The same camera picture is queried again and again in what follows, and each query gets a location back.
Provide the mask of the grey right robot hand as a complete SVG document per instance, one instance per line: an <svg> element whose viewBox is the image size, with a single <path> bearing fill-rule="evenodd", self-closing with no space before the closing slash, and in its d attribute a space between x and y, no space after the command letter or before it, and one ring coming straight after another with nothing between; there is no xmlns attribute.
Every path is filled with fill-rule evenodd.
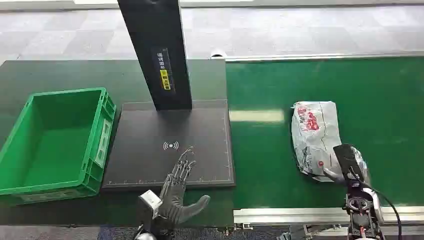
<svg viewBox="0 0 424 240"><path fill-rule="evenodd" d="M348 184L352 180L359 179L364 181L364 173L358 163L361 160L359 151L351 144L340 144L333 147L333 151L337 158L341 173L333 172L331 169L324 167L323 173L326 177L338 184Z"/></svg>

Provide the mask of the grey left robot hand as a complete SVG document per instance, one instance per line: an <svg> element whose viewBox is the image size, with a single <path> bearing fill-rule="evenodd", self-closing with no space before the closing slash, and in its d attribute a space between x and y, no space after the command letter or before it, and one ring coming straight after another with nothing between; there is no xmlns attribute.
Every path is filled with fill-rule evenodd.
<svg viewBox="0 0 424 240"><path fill-rule="evenodd" d="M174 225L182 224L201 213L211 200L211 197L205 194L195 203L184 204L187 178L196 163L194 159L191 159L194 155L193 148L189 146L179 156L172 171L167 174L159 195L162 204L158 214Z"/></svg>

